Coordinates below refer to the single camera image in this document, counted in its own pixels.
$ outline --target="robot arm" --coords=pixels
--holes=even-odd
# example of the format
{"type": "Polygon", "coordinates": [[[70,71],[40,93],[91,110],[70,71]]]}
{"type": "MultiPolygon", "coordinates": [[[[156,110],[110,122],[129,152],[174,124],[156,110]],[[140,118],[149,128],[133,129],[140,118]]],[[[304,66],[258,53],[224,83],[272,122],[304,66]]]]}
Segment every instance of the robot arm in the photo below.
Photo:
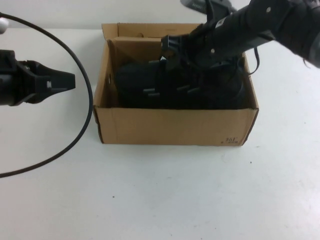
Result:
{"type": "Polygon", "coordinates": [[[213,16],[189,35],[163,38],[162,49],[173,50],[199,69],[273,40],[320,68],[319,0],[252,0],[238,11],[228,0],[181,3],[201,13],[206,9],[213,16]],[[221,13],[224,17],[217,19],[221,13]]]}
{"type": "MultiPolygon", "coordinates": [[[[8,20],[0,18],[0,34],[8,25],[8,20]]],[[[50,69],[36,61],[17,61],[14,51],[0,50],[0,106],[38,104],[75,87],[74,74],[50,69]]]]}

